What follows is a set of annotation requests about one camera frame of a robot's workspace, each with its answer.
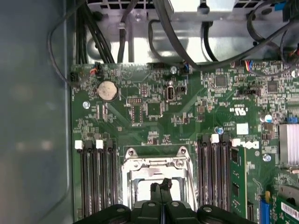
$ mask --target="black cable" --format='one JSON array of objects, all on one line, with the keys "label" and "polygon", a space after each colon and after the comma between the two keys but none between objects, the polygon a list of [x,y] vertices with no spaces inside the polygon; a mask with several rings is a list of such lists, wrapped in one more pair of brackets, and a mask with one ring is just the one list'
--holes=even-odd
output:
[{"label": "black cable", "polygon": [[154,6],[156,9],[156,12],[158,14],[158,17],[160,19],[160,22],[162,24],[162,27],[172,45],[172,47],[175,49],[177,54],[183,58],[186,62],[188,62],[192,67],[196,69],[200,69],[200,66],[198,66],[187,54],[186,50],[182,46],[181,42],[179,41],[178,37],[176,36],[172,26],[170,19],[168,17],[167,11],[165,9],[164,1],[161,0],[153,0]]},{"label": "black cable", "polygon": [[280,55],[281,55],[281,59],[283,61],[283,63],[287,64],[289,67],[285,70],[279,71],[277,73],[274,74],[264,74],[264,73],[258,73],[256,71],[252,71],[250,70],[249,73],[254,74],[256,76],[260,76],[260,77],[274,77],[274,76],[279,76],[279,75],[283,75],[291,70],[295,70],[298,69],[297,64],[299,63],[299,57],[293,62],[293,63],[289,63],[287,58],[285,57],[284,54],[284,45],[285,45],[285,40],[286,40],[286,36],[288,34],[289,30],[286,30],[284,32],[284,34],[282,35],[281,41],[280,41]]},{"label": "black cable", "polygon": [[80,10],[78,9],[76,13],[76,64],[80,64],[81,60],[81,15],[80,15]]},{"label": "black cable", "polygon": [[65,78],[63,76],[63,74],[61,73],[60,69],[57,66],[57,63],[55,61],[55,57],[53,55],[52,36],[53,36],[54,31],[61,24],[63,24],[65,20],[67,20],[68,18],[70,18],[77,11],[77,9],[80,8],[85,2],[86,2],[86,0],[81,0],[80,2],[78,2],[78,4],[76,6],[74,6],[70,10],[68,10],[67,13],[63,16],[63,18],[61,18],[60,20],[58,20],[58,22],[50,29],[50,32],[48,33],[48,37],[47,37],[47,48],[48,48],[48,52],[49,52],[51,64],[52,64],[53,68],[55,69],[55,72],[58,75],[58,77],[61,80],[63,80],[66,84],[68,84],[69,86],[71,86],[71,87],[79,86],[81,83],[85,82],[86,79],[84,78],[80,82],[72,82],[72,81],[68,80],[67,78]]},{"label": "black cable", "polygon": [[151,20],[149,21],[149,26],[148,26],[148,38],[149,38],[149,48],[151,50],[151,52],[154,54],[154,56],[161,62],[165,63],[165,64],[169,64],[171,66],[177,66],[177,67],[181,67],[182,64],[179,63],[170,63],[168,62],[164,57],[162,57],[157,50],[155,49],[154,45],[153,45],[153,39],[154,39],[154,34],[153,34],[153,27],[152,24],[154,22],[160,22],[159,20]]},{"label": "black cable", "polygon": [[213,62],[217,62],[217,58],[213,54],[210,44],[209,44],[209,29],[212,26],[213,22],[202,22],[202,27],[203,27],[203,39],[204,39],[204,45],[207,54],[209,55],[210,59]]},{"label": "black cable", "polygon": [[[258,9],[260,8],[263,8],[264,6],[267,6],[267,5],[271,5],[273,3],[279,3],[279,2],[282,2],[282,0],[268,0],[266,2],[263,2],[262,4],[258,5],[254,10],[252,10],[249,14],[248,14],[248,18],[247,18],[247,30],[248,30],[248,33],[249,35],[252,37],[252,39],[254,39],[256,42],[260,43],[262,41],[265,40],[265,38],[263,38],[259,33],[257,33],[257,31],[254,29],[253,27],[253,24],[252,24],[252,21],[255,17],[255,13]],[[279,46],[270,41],[267,43],[268,46],[270,46],[271,48],[273,48],[278,54],[280,54],[280,51],[279,51]]]},{"label": "black cable", "polygon": [[106,55],[106,57],[109,61],[108,63],[114,63],[114,59],[113,59],[113,56],[111,54],[108,43],[107,43],[103,33],[101,32],[100,28],[98,27],[96,21],[94,20],[93,14],[90,11],[90,8],[88,7],[87,4],[84,4],[82,8],[84,9],[84,13],[85,13],[85,22],[86,22],[87,25],[89,24],[88,27],[92,27],[92,30],[94,30],[97,39],[102,44],[104,53],[105,53],[105,55]]},{"label": "black cable", "polygon": [[160,22],[163,26],[164,31],[166,32],[173,48],[176,50],[176,52],[186,61],[188,62],[194,69],[197,70],[213,70],[216,68],[224,67],[232,62],[239,61],[241,59],[246,58],[247,56],[256,53],[260,49],[262,49],[268,42],[272,41],[274,38],[285,32],[286,30],[290,29],[291,27],[295,26],[297,24],[296,21],[290,21],[280,29],[278,29],[276,32],[271,34],[269,37],[267,37],[264,41],[260,42],[258,45],[250,48],[249,50],[246,50],[245,52],[238,54],[232,58],[229,58],[227,60],[221,61],[221,62],[215,62],[205,65],[197,65],[187,54],[185,49],[183,48],[182,44],[178,40],[178,37],[176,36],[172,26],[171,22],[169,20],[169,17],[167,15],[165,6],[163,1],[160,0],[153,0],[155,4],[155,9],[157,11],[157,14],[160,18]]},{"label": "black cable", "polygon": [[84,13],[82,7],[77,10],[77,31],[76,31],[76,49],[78,49],[76,54],[76,59],[79,60],[78,64],[87,64],[87,54],[86,54],[86,29],[84,23]]},{"label": "black cable", "polygon": [[[131,0],[128,7],[126,8],[125,12],[122,15],[121,18],[121,23],[126,24],[126,20],[128,18],[128,15],[130,12],[135,8],[139,0]],[[120,47],[118,49],[118,54],[117,54],[117,63],[122,63],[123,62],[123,55],[125,51],[125,44],[126,44],[126,27],[124,29],[120,29]]]},{"label": "black cable", "polygon": [[87,22],[86,23],[92,37],[93,37],[93,40],[94,40],[94,43],[95,43],[95,46],[97,47],[98,51],[99,51],[99,54],[103,60],[104,63],[110,63],[107,55],[106,55],[106,52],[104,50],[104,47],[102,46],[102,43],[99,41],[97,35],[96,35],[96,31],[93,29],[93,26]]}]

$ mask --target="ram slot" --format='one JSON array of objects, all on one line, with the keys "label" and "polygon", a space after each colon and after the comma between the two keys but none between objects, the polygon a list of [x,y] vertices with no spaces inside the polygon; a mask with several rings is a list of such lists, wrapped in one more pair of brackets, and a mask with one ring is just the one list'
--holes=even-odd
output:
[{"label": "ram slot", "polygon": [[99,161],[97,149],[94,149],[91,154],[91,201],[92,212],[98,212],[99,208]]},{"label": "ram slot", "polygon": [[212,187],[213,187],[213,204],[221,208],[221,146],[213,144],[212,158]]},{"label": "ram slot", "polygon": [[230,151],[230,142],[225,140],[221,142],[221,188],[222,188],[222,208],[229,210],[230,205],[230,175],[229,175],[229,160],[228,155]]},{"label": "ram slot", "polygon": [[101,209],[108,207],[108,179],[107,179],[107,150],[100,150],[100,189],[101,189]]},{"label": "ram slot", "polygon": [[89,192],[89,171],[88,171],[88,151],[80,151],[81,163],[81,198],[82,198],[82,215],[87,217],[91,215],[90,209],[90,192]]},{"label": "ram slot", "polygon": [[199,207],[205,204],[204,200],[204,146],[197,142],[197,160],[198,160],[198,195],[199,195]]},{"label": "ram slot", "polygon": [[116,151],[114,148],[109,148],[109,166],[110,166],[110,196],[111,204],[117,204],[117,164],[116,164]]},{"label": "ram slot", "polygon": [[205,196],[205,204],[212,204],[213,201],[213,187],[212,187],[212,149],[211,145],[204,147],[204,196]]}]

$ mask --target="silver heatsink fins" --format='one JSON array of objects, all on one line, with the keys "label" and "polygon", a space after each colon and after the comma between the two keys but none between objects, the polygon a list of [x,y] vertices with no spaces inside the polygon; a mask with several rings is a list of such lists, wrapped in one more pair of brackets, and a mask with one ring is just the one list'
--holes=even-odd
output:
[{"label": "silver heatsink fins", "polygon": [[299,124],[279,125],[280,163],[299,165]]}]

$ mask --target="black chip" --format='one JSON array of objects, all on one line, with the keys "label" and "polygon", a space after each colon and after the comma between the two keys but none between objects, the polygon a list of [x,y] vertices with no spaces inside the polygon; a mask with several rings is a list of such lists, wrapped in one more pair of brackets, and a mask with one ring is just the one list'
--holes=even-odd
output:
[{"label": "black chip", "polygon": [[278,81],[268,82],[268,92],[278,92]]},{"label": "black chip", "polygon": [[271,124],[271,123],[264,123],[263,127],[267,131],[272,131],[273,130],[273,124]]},{"label": "black chip", "polygon": [[185,92],[186,92],[186,87],[185,86],[177,87],[177,93],[178,94],[184,94]]},{"label": "black chip", "polygon": [[107,148],[113,148],[113,141],[112,141],[112,139],[107,139],[106,145],[107,145]]},{"label": "black chip", "polygon": [[153,138],[153,145],[157,145],[158,144],[158,139],[157,138]]},{"label": "black chip", "polygon": [[93,141],[91,141],[91,140],[85,141],[84,146],[85,146],[85,149],[93,149]]},{"label": "black chip", "polygon": [[205,106],[198,106],[198,113],[204,113],[206,110]]},{"label": "black chip", "polygon": [[239,196],[239,187],[235,183],[233,183],[232,191],[235,196],[237,196],[237,197]]},{"label": "black chip", "polygon": [[244,88],[240,87],[238,90],[237,90],[237,95],[240,96],[242,94],[244,94]]},{"label": "black chip", "polygon": [[226,76],[216,76],[215,82],[217,87],[226,87]]},{"label": "black chip", "polygon": [[238,162],[238,151],[235,149],[232,149],[230,158],[233,162]]},{"label": "black chip", "polygon": [[205,121],[206,117],[204,115],[198,115],[197,120],[198,121]]}]

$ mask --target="screw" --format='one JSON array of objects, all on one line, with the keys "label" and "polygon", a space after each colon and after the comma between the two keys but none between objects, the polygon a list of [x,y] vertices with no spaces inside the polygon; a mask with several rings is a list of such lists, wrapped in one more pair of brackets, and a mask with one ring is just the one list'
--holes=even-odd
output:
[{"label": "screw", "polygon": [[176,161],[176,166],[177,167],[182,167],[184,165],[184,161],[182,161],[182,160],[177,160]]},{"label": "screw", "polygon": [[270,162],[270,161],[271,161],[271,156],[270,156],[269,154],[264,154],[264,155],[263,155],[263,160],[264,160],[265,162]]},{"label": "screw", "polygon": [[134,167],[137,168],[139,163],[137,161],[134,162]]},{"label": "screw", "polygon": [[140,16],[140,14],[137,14],[137,15],[135,16],[135,19],[136,19],[137,22],[140,22],[140,21],[141,21],[141,16]]},{"label": "screw", "polygon": [[172,205],[173,207],[178,207],[178,206],[179,206],[179,203],[177,203],[177,202],[173,202],[173,203],[171,203],[171,205]]},{"label": "screw", "polygon": [[90,103],[88,101],[84,101],[82,106],[83,106],[84,109],[89,109]]},{"label": "screw", "polygon": [[211,212],[211,211],[212,211],[212,209],[211,209],[210,207],[204,207],[203,210],[204,210],[205,212]]},{"label": "screw", "polygon": [[178,72],[178,68],[176,66],[171,66],[170,67],[170,73],[175,75]]}]

